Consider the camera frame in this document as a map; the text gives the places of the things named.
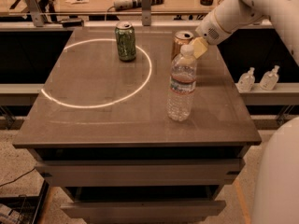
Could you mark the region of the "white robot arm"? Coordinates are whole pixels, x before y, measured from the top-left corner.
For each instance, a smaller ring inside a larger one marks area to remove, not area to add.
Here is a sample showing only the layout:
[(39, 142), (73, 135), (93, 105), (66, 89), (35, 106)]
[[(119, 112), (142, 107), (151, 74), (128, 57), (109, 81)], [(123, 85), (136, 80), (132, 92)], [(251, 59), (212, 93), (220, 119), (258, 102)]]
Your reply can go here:
[[(209, 12), (196, 33), (218, 45), (238, 28), (263, 16), (299, 63), (299, 0), (224, 0)], [(280, 126), (264, 149), (251, 224), (299, 224), (299, 118)]]

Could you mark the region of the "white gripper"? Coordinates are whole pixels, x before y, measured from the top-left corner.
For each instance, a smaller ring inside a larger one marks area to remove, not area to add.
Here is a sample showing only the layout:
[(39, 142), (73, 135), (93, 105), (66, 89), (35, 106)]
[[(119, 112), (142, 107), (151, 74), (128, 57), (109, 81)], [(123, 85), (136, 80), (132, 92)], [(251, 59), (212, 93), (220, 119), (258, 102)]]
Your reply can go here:
[(230, 15), (214, 9), (203, 18), (195, 32), (201, 36), (191, 42), (194, 57), (198, 59), (208, 50), (208, 44), (218, 45), (232, 35)]

